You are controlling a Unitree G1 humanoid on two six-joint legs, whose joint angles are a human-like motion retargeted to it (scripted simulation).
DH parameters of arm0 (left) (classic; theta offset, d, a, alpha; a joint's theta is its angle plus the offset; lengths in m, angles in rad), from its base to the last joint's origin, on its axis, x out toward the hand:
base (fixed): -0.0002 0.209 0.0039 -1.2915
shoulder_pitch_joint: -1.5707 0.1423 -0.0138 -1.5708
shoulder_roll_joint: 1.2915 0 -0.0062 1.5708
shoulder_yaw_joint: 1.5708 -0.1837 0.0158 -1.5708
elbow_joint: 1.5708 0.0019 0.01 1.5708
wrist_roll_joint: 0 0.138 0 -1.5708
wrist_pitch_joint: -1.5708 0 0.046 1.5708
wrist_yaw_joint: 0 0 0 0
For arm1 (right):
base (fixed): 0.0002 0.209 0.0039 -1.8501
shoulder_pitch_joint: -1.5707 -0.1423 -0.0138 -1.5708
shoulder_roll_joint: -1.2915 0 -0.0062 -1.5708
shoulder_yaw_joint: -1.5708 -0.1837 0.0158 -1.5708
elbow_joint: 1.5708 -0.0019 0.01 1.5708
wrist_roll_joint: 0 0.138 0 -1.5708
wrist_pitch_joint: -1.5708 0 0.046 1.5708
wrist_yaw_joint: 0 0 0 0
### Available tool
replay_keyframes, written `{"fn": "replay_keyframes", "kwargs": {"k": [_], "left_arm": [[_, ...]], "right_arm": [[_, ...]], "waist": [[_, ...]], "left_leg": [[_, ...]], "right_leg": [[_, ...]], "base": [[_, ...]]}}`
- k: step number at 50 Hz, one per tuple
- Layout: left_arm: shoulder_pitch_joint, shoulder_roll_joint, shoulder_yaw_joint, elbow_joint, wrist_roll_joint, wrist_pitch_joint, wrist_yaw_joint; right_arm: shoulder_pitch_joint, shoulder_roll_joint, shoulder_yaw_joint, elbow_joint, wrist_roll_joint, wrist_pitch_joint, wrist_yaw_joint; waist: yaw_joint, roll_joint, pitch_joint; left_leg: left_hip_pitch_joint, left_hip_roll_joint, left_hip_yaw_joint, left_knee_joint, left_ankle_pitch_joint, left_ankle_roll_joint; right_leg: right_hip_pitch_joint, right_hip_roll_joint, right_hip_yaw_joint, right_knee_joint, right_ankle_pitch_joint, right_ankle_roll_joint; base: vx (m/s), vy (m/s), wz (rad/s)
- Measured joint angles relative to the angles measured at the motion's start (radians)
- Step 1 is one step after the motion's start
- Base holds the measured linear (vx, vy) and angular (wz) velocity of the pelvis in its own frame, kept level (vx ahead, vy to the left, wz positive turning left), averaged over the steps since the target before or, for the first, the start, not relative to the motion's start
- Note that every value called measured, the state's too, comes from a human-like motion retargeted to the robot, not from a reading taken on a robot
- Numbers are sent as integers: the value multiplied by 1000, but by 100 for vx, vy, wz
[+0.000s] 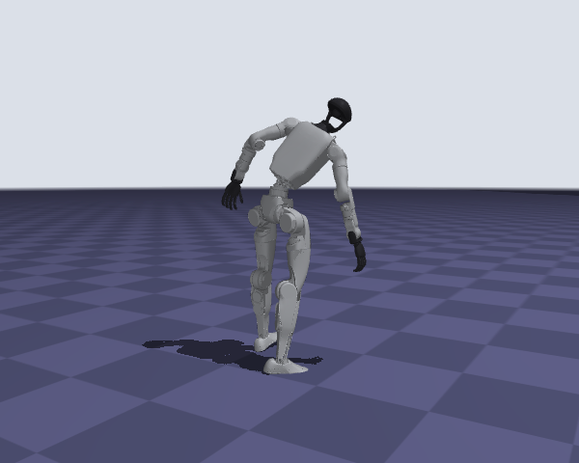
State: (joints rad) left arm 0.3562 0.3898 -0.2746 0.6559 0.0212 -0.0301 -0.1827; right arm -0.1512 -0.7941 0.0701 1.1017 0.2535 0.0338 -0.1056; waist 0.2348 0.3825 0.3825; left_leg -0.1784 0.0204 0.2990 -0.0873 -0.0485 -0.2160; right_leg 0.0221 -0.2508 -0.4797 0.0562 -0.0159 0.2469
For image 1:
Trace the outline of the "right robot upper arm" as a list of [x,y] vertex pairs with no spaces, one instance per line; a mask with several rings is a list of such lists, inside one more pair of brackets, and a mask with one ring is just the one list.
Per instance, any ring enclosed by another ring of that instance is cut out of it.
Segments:
[[333,163],[332,169],[337,188],[334,189],[334,196],[337,202],[349,201],[347,191],[348,171],[347,158],[345,152],[334,142],[331,143],[327,156]]

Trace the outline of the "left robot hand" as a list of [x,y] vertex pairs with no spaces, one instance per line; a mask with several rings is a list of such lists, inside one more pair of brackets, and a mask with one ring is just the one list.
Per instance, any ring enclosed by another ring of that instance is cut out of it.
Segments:
[[[225,205],[226,208],[230,208],[230,210],[232,209],[232,202],[234,203],[234,209],[237,210],[236,208],[236,197],[239,195],[240,198],[240,202],[243,203],[243,199],[242,199],[242,195],[241,195],[241,191],[240,188],[241,186],[239,184],[242,183],[243,180],[237,180],[234,179],[236,174],[236,170],[233,170],[232,176],[231,176],[231,183],[229,183],[225,189],[225,193],[222,197],[222,205]],[[228,193],[228,195],[227,195]],[[227,196],[227,197],[226,197]],[[225,201],[226,198],[226,201]],[[234,198],[234,201],[233,201]],[[230,200],[229,200],[230,199]],[[224,203],[225,202],[225,203]],[[228,202],[229,202],[229,206],[228,206]]]

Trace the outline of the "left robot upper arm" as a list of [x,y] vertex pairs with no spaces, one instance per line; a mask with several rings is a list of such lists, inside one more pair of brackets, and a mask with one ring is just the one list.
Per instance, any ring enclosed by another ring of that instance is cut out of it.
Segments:
[[296,118],[286,118],[281,123],[253,133],[249,137],[248,143],[253,150],[262,150],[265,146],[265,141],[277,140],[288,136],[298,123],[301,123],[301,121]]

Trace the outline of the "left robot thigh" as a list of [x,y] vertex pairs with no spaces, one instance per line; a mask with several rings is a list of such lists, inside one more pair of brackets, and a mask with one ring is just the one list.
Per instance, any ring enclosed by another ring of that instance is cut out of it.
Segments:
[[275,255],[277,227],[276,224],[264,221],[260,216],[261,205],[256,205],[248,212],[250,224],[257,227],[254,241],[258,269],[253,275],[253,286],[258,289],[268,288],[272,282],[272,266]]

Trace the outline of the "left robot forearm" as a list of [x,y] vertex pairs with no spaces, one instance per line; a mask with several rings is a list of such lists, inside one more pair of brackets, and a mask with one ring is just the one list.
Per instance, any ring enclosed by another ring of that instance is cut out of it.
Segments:
[[251,164],[255,155],[256,151],[252,149],[247,140],[242,148],[242,154],[240,155],[239,160],[235,163],[234,170],[236,170],[236,174],[234,179],[244,179],[245,173],[249,170],[249,165]]

